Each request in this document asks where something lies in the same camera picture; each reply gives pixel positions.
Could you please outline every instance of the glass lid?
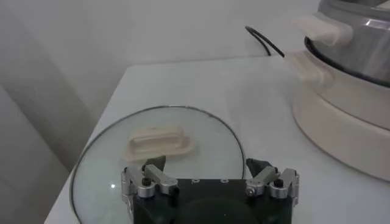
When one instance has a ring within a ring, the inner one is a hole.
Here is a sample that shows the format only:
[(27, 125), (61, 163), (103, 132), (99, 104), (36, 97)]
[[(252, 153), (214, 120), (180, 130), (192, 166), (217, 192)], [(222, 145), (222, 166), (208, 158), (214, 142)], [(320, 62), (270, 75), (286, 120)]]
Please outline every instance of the glass lid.
[(150, 127), (180, 127), (193, 143), (189, 152), (167, 155), (164, 173), (170, 177), (240, 179), (244, 176), (241, 144), (220, 118), (192, 107), (148, 108), (109, 126), (84, 150), (70, 187), (71, 206), (80, 223), (131, 223), (121, 197), (121, 171), (127, 166), (140, 168), (145, 163), (146, 159), (130, 161), (125, 154), (130, 150), (131, 135)]

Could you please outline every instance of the screw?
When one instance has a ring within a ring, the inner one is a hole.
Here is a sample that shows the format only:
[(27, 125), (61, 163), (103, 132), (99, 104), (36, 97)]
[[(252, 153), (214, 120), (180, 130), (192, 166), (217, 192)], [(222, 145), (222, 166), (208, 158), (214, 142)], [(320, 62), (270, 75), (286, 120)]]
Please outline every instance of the screw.
[(152, 185), (152, 180), (148, 177), (142, 178), (142, 185), (148, 187)]
[(274, 186), (277, 187), (277, 188), (282, 188), (282, 187), (283, 187), (283, 184), (284, 184), (284, 182), (283, 182), (282, 179), (276, 179), (276, 180), (274, 181)]
[(248, 196), (254, 196), (256, 194), (256, 191), (252, 187), (247, 187), (247, 189), (245, 189), (245, 193)]

